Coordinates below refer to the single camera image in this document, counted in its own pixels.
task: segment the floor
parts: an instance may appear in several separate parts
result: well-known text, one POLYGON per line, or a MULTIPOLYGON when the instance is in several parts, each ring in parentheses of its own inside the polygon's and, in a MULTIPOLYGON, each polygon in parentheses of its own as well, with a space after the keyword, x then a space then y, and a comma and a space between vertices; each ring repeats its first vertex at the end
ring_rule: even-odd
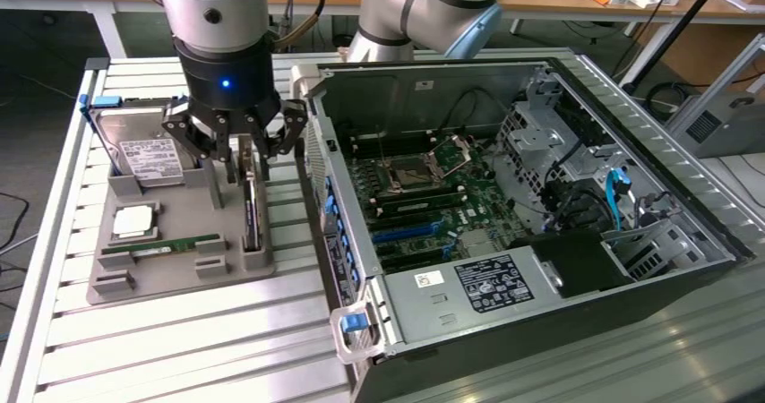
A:
MULTIPOLYGON (((16 234, 16 241, 38 233, 51 182, 59 160, 67 122, 77 93, 82 68, 94 56, 107 56, 98 27, 87 13, 57 13, 57 23, 43 21, 43 13, 0 11, 0 193, 14 194, 30 202, 27 216, 16 234)), ((171 56, 170 29, 163 14, 118 14, 121 34, 131 56, 171 56)), ((353 34, 357 20, 337 17, 322 20, 321 29, 302 38, 294 52, 334 49, 330 29, 353 34)), ((509 34, 509 21, 489 41, 489 47, 572 47, 589 55, 596 63, 612 71, 632 40, 620 29, 596 26, 589 22, 564 24, 561 21, 526 21, 522 34, 509 34)), ((637 97, 660 81, 676 80, 677 75, 663 65, 651 73, 637 97)), ((23 203, 0 196, 0 245, 6 242, 23 210, 23 203)), ((27 267, 34 243, 25 244, 3 256, 3 261, 27 267)), ((26 275, 7 270, 0 274, 0 341, 11 330, 14 311, 26 275)))

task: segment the warning label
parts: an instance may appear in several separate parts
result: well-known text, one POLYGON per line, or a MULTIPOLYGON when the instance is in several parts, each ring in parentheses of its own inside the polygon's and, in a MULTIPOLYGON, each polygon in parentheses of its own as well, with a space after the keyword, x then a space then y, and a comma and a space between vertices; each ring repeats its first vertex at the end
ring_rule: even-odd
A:
POLYGON ((474 310, 486 313, 535 295, 509 255, 454 267, 474 310))
POLYGON ((122 141, 121 147, 139 181, 182 176, 183 169, 173 139, 122 141))

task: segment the hard drive label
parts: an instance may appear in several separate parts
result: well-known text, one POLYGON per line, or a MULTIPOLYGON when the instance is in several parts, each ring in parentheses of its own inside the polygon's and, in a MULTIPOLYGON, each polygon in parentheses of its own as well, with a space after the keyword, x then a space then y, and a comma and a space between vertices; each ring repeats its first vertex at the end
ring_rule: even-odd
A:
POLYGON ((535 299, 532 289, 509 255, 456 266, 470 304, 478 313, 535 299))
POLYGON ((121 147, 139 181, 182 176, 183 168, 173 139, 122 141, 121 147))

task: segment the motherboard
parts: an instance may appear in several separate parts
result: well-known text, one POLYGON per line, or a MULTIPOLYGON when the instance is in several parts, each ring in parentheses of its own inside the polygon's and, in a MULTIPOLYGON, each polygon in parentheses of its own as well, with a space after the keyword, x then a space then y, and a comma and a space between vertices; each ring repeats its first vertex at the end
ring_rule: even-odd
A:
POLYGON ((457 134, 430 140, 426 152, 409 153, 412 143, 397 148, 381 142, 377 157, 349 157, 352 182, 388 272, 502 251, 529 235, 477 142, 457 134))

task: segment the blue pcie slot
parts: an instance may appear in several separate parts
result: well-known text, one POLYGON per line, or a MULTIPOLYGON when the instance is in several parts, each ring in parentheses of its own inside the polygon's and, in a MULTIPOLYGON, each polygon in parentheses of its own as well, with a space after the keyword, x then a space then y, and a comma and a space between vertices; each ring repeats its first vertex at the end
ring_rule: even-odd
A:
POLYGON ((444 219, 422 226, 381 233, 372 237, 372 242, 374 244, 381 244, 384 242, 393 242, 396 240, 410 239, 413 237, 433 236, 440 232, 442 224, 444 219))

